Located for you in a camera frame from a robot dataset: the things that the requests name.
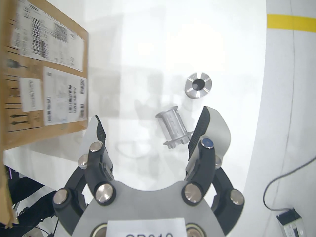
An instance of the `blue button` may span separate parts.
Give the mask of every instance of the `blue button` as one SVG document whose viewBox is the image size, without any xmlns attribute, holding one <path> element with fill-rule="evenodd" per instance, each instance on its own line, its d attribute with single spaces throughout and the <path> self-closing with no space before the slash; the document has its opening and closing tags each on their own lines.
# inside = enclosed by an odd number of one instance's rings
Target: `blue button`
<svg viewBox="0 0 316 237">
<path fill-rule="evenodd" d="M 201 145 L 208 148 L 208 149 L 211 149 L 214 147 L 214 143 L 212 140 L 210 140 L 209 138 L 204 138 L 201 140 Z"/>
</svg>

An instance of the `wire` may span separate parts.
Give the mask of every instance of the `wire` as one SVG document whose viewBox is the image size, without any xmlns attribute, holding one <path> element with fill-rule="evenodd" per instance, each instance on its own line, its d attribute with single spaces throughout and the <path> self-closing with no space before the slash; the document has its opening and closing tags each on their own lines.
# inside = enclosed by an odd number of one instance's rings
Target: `wire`
<svg viewBox="0 0 316 237">
<path fill-rule="evenodd" d="M 41 229 L 41 228 L 39 228 L 39 227 L 27 226 L 27 225 L 14 225 L 12 228 L 15 228 L 15 227 L 28 227 L 28 228 L 33 228 L 33 229 L 36 228 L 36 229 L 39 229 L 39 230 L 41 230 L 41 231 L 47 233 L 48 235 L 50 234 L 50 233 L 48 233 L 47 231 L 45 231 L 45 230 L 43 230 L 43 229 Z"/>
<path fill-rule="evenodd" d="M 294 170 L 292 170 L 292 171 L 290 171 L 290 172 L 288 172 L 288 173 L 285 173 L 285 174 L 283 174 L 283 175 L 278 176 L 277 178 L 274 178 L 270 183 L 268 183 L 268 185 L 267 185 L 267 187 L 265 188 L 264 193 L 263 193 L 263 204 L 264 204 L 264 206 L 265 206 L 266 208 L 268 208 L 270 211 L 288 211 L 288 210 L 291 210 L 292 208 L 273 209 L 273 208 L 268 207 L 267 204 L 265 203 L 265 194 L 267 193 L 267 190 L 268 190 L 268 188 L 270 187 L 270 185 L 272 185 L 275 181 L 277 181 L 277 180 L 279 180 L 279 179 L 281 179 L 281 178 L 283 178 L 283 177 L 286 177 L 286 176 L 288 176 L 288 175 L 291 175 L 291 174 L 295 173 L 296 171 L 298 171 L 298 170 L 300 170 L 300 169 L 302 169 L 302 168 L 308 166 L 310 163 L 314 162 L 315 160 L 316 160 L 316 157 L 314 157 L 312 160 L 308 161 L 307 163 L 301 165 L 300 167 L 297 167 L 297 168 L 295 168 Z"/>
<path fill-rule="evenodd" d="M 59 222 L 59 219 L 57 219 L 57 222 L 56 222 L 55 229 L 54 229 L 54 232 L 53 232 L 53 236 L 52 236 L 52 237 L 55 236 L 55 232 L 56 232 L 56 229 L 57 229 L 58 222 Z"/>
</svg>

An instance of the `white label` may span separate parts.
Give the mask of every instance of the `white label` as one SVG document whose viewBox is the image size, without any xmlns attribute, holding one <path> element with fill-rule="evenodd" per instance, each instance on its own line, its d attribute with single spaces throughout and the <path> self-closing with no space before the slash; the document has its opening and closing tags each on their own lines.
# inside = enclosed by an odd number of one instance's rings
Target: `white label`
<svg viewBox="0 0 316 237">
<path fill-rule="evenodd" d="M 83 70 L 84 40 L 27 0 L 19 0 L 11 46 L 23 56 Z"/>
<path fill-rule="evenodd" d="M 106 237 L 187 237 L 184 218 L 110 220 Z"/>
<path fill-rule="evenodd" d="M 287 237 L 295 237 L 295 233 L 291 224 L 285 225 L 284 230 Z"/>
<path fill-rule="evenodd" d="M 44 125 L 87 120 L 87 79 L 44 67 Z"/>
<path fill-rule="evenodd" d="M 42 110 L 42 86 L 40 79 L 19 78 L 23 112 Z"/>
</svg>

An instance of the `screw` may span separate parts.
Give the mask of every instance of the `screw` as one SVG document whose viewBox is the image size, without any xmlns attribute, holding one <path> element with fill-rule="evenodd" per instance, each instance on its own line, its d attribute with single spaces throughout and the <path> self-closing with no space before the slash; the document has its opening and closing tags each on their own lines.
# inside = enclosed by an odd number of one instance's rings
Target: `screw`
<svg viewBox="0 0 316 237">
<path fill-rule="evenodd" d="M 197 203 L 202 199 L 200 189 L 194 184 L 187 184 L 184 188 L 184 195 L 189 202 Z"/>
<path fill-rule="evenodd" d="M 113 195 L 113 187 L 110 184 L 100 185 L 96 191 L 96 200 L 105 203 L 111 199 Z"/>
<path fill-rule="evenodd" d="M 189 223 L 186 225 L 186 233 L 188 237 L 205 237 L 205 234 L 200 226 L 194 223 Z"/>
<path fill-rule="evenodd" d="M 218 169 L 221 167 L 221 159 L 219 156 L 215 155 L 215 169 Z"/>
<path fill-rule="evenodd" d="M 102 148 L 102 143 L 100 141 L 94 142 L 90 146 L 91 152 L 97 152 Z"/>
<path fill-rule="evenodd" d="M 66 201 L 68 192 L 66 189 L 59 189 L 53 197 L 53 202 L 55 204 L 62 204 Z"/>
<path fill-rule="evenodd" d="M 212 149 L 214 147 L 214 143 L 209 138 L 204 138 L 201 140 L 201 145 L 205 148 Z"/>
<path fill-rule="evenodd" d="M 105 237 L 107 224 L 99 225 L 94 231 L 91 237 Z"/>
<path fill-rule="evenodd" d="M 87 168 L 87 163 L 88 163 L 88 155 L 84 154 L 78 159 L 78 166 L 81 169 L 86 169 Z"/>
<path fill-rule="evenodd" d="M 233 189 L 230 192 L 230 200 L 236 205 L 243 205 L 245 202 L 245 199 L 242 193 L 236 189 Z"/>
<path fill-rule="evenodd" d="M 187 229 L 186 233 L 187 233 L 188 237 L 202 237 L 201 233 L 194 228 Z"/>
</svg>

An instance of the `yellow tape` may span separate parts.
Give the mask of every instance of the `yellow tape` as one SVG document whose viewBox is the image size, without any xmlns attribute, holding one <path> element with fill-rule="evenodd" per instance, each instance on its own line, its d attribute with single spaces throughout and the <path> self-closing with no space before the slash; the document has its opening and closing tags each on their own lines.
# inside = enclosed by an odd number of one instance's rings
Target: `yellow tape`
<svg viewBox="0 0 316 237">
<path fill-rule="evenodd" d="M 268 14 L 267 27 L 316 33 L 316 19 L 301 16 Z"/>
</svg>

